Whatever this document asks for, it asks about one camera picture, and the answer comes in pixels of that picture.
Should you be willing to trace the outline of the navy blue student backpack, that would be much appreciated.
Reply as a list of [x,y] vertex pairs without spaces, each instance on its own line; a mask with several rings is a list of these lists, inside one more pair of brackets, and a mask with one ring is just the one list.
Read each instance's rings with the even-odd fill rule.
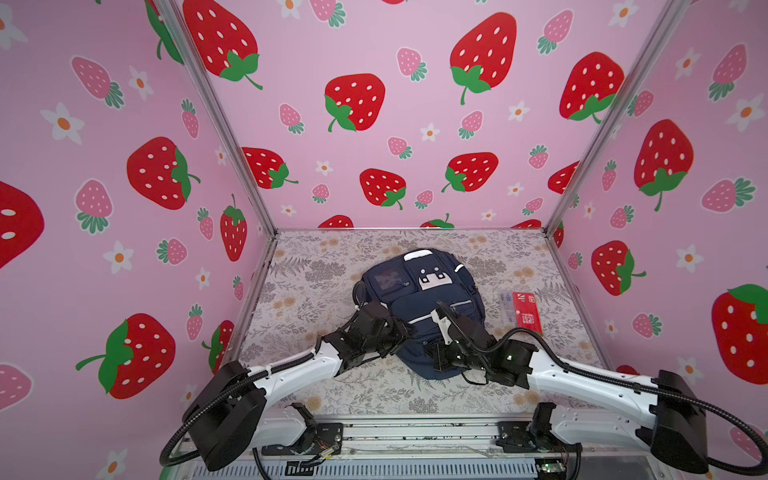
[[414,250],[370,268],[353,288],[353,301],[380,303],[410,325],[411,337],[397,356],[427,380],[447,380],[461,373],[451,366],[437,370],[426,351],[428,344],[442,337],[431,318],[438,303],[479,325],[485,322],[485,306],[471,273],[454,255],[438,249]]

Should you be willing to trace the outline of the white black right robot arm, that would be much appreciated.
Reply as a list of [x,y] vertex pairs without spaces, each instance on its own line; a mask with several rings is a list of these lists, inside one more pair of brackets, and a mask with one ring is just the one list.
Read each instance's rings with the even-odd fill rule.
[[678,470],[708,471],[706,410],[678,375],[627,375],[568,363],[536,332],[530,342],[511,335],[495,339],[444,303],[431,320],[440,334],[425,349],[436,369],[473,371],[489,383],[573,397],[615,413],[602,426],[549,418],[549,431],[562,442],[626,443]]

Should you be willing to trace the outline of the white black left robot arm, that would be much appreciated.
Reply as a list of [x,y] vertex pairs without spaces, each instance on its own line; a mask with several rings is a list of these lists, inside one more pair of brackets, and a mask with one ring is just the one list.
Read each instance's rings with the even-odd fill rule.
[[262,415],[276,402],[397,353],[414,332],[387,307],[368,303],[302,353],[266,366],[225,364],[183,414],[181,427],[161,451],[160,464],[170,467],[200,457],[210,471],[228,466],[250,447]]

